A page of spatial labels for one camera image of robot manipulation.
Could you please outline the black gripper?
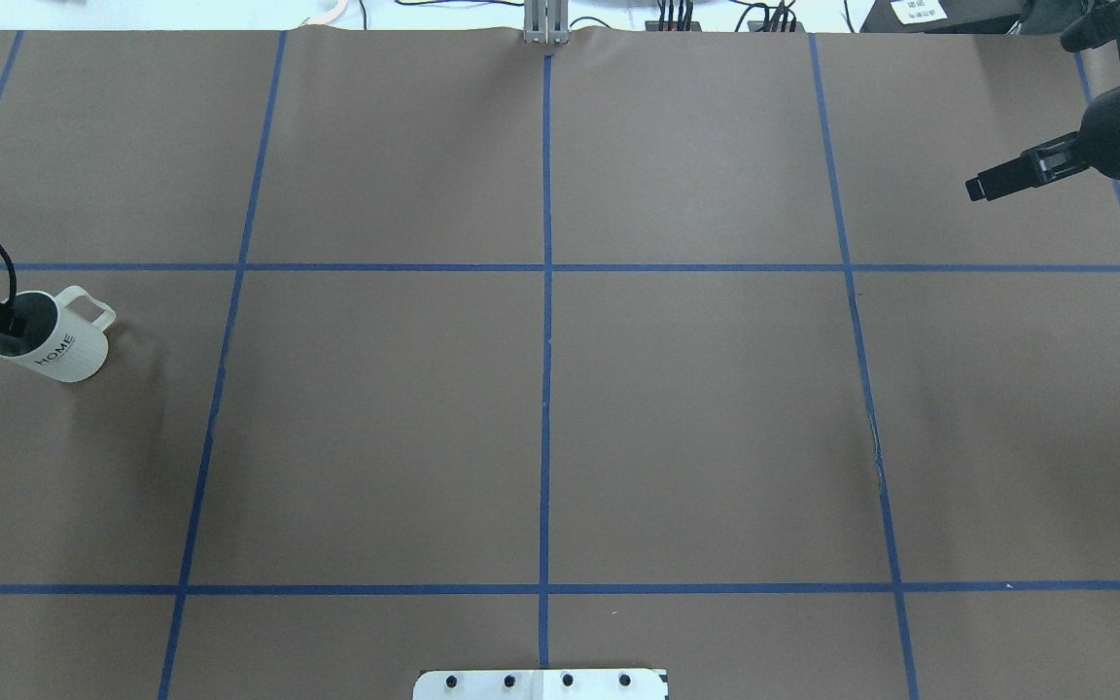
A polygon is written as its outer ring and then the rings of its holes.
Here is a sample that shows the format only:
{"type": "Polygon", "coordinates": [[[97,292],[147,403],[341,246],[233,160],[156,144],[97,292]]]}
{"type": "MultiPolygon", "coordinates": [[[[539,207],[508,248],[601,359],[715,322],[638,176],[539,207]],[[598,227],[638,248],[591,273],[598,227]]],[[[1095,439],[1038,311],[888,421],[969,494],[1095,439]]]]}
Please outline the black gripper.
{"type": "Polygon", "coordinates": [[[978,172],[965,181],[965,192],[970,202],[993,202],[1052,185],[1088,167],[1120,181],[1120,86],[1093,99],[1077,133],[1049,139],[1009,162],[978,172]]]}

